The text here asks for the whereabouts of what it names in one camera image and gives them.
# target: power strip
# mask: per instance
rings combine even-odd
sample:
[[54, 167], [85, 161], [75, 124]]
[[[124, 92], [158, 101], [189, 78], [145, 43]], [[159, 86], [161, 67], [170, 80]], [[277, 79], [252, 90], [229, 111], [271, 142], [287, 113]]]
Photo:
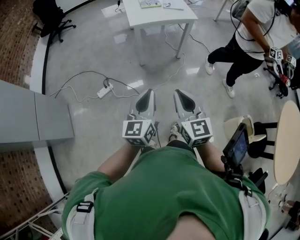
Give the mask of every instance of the power strip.
[[113, 89], [113, 85], [111, 83], [108, 83], [109, 86], [107, 88], [101, 89], [99, 92], [97, 92], [97, 95], [100, 99], [102, 99], [107, 93], [109, 93]]

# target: reflective floor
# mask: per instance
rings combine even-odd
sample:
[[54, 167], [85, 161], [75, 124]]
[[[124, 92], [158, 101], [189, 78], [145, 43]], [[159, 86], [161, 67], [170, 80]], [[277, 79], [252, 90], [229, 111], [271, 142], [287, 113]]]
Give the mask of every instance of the reflective floor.
[[[183, 65], [184, 56], [181, 59], [175, 58], [176, 52], [165, 43], [164, 31], [156, 26], [142, 31], [146, 65], [141, 67], [136, 55], [134, 33], [130, 30], [125, 10], [115, 12], [117, 5], [112, 3], [97, 0], [67, 16], [77, 28], [65, 31], [62, 34], [64, 42], [56, 41], [50, 48], [46, 74], [47, 95], [61, 88], [73, 75], [88, 70], [132, 84], [142, 92], [148, 88], [155, 89], [166, 82]], [[219, 21], [213, 21], [220, 5], [220, 0], [205, 0], [190, 5], [199, 17], [191, 34], [196, 40], [203, 42], [209, 51], [225, 46], [234, 33], [226, 8]], [[166, 26], [165, 30], [168, 42], [176, 48], [183, 31], [178, 25]], [[162, 145], [166, 145], [170, 125], [177, 119], [173, 103], [175, 89], [192, 93], [202, 105], [212, 122], [214, 144], [220, 150], [228, 142], [223, 130], [225, 120], [250, 114], [254, 121], [277, 121], [284, 102], [295, 99], [293, 92], [288, 97], [279, 99], [275, 96], [275, 91], [269, 91], [272, 77], [262, 67], [240, 77], [234, 86], [236, 96], [230, 99], [221, 82], [226, 77], [230, 64], [217, 63], [213, 75], [208, 76], [204, 68], [208, 51], [203, 45], [189, 37], [183, 52], [186, 54], [185, 65], [168, 83], [155, 91], [156, 118], [160, 121], [158, 131]], [[104, 77], [100, 75], [84, 73], [74, 77], [66, 86], [72, 86], [81, 100], [86, 96], [96, 97], [103, 87], [103, 80]], [[116, 95], [129, 96], [135, 93], [120, 83], [111, 83]], [[124, 143], [121, 138], [122, 122], [126, 119], [133, 98], [117, 99], [110, 92], [103, 99], [86, 99], [79, 103], [70, 88], [59, 93], [58, 99], [69, 104], [75, 132], [73, 140], [53, 147], [60, 174], [68, 189], [76, 179], [96, 170]], [[275, 132], [271, 130], [269, 140], [273, 140], [274, 135]], [[285, 218], [278, 210], [278, 202], [283, 197], [279, 194], [286, 186], [277, 187], [269, 195], [276, 183], [272, 160], [247, 156], [244, 166], [247, 171], [255, 171], [258, 167], [269, 171], [266, 196], [271, 199], [273, 218], [269, 229], [273, 233]], [[289, 199], [293, 199], [296, 183], [299, 182], [297, 175], [299, 174], [295, 174], [283, 193], [289, 193]]]

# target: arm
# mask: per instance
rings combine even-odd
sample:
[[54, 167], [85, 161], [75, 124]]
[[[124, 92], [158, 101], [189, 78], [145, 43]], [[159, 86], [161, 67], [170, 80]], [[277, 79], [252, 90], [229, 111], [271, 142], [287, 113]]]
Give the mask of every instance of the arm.
[[204, 166], [214, 172], [225, 172], [220, 151], [210, 142], [197, 147]]
[[129, 143], [124, 144], [98, 168], [98, 171], [116, 182], [128, 171], [139, 150], [140, 148], [131, 146]]
[[262, 24], [254, 14], [246, 8], [241, 22], [245, 25], [248, 32], [252, 35], [254, 40], [259, 44], [262, 49], [267, 52], [270, 49], [270, 46], [267, 40], [264, 38], [262, 31], [259, 28], [259, 24]]

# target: white t-shirt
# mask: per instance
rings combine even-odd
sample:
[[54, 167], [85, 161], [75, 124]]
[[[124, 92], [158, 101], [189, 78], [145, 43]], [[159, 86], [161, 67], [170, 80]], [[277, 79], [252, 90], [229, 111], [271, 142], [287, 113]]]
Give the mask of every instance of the white t-shirt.
[[[252, 0], [247, 8], [262, 23], [260, 29], [265, 34], [270, 28], [274, 16], [274, 1], [272, 0]], [[253, 39], [246, 27], [241, 23], [238, 29], [239, 33], [245, 39]], [[263, 49], [256, 41], [244, 40], [238, 32], [235, 32], [235, 38], [241, 49], [244, 51], [263, 52]], [[290, 19], [280, 14], [275, 16], [275, 20], [269, 33], [264, 36], [270, 47], [282, 48], [292, 42], [297, 36], [295, 27], [291, 24]], [[264, 60], [263, 53], [247, 53], [252, 58]]]

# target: white sneaker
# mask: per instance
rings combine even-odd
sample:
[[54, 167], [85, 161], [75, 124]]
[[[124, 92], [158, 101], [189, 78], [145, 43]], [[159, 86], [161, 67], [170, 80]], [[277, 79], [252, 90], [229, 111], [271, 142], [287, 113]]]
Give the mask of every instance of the white sneaker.
[[149, 142], [149, 145], [148, 147], [151, 147], [151, 148], [154, 148], [154, 149], [157, 149], [158, 148], [158, 145], [156, 144], [155, 141], [153, 141], [152, 139], [150, 140]]
[[208, 62], [208, 56], [206, 57], [205, 70], [208, 75], [212, 75], [212, 72], [215, 70], [214, 65]]
[[234, 93], [233, 87], [229, 87], [227, 85], [226, 79], [223, 79], [222, 82], [223, 82], [224, 87], [226, 88], [228, 96], [230, 96], [231, 98], [234, 98], [235, 93]]
[[182, 142], [186, 142], [179, 131], [180, 131], [179, 124], [177, 122], [174, 122], [172, 124], [172, 126], [171, 126], [170, 136], [169, 136], [169, 142], [170, 142], [170, 138], [172, 136], [174, 136], [176, 138], [176, 140], [179, 140], [179, 141], [182, 141]]

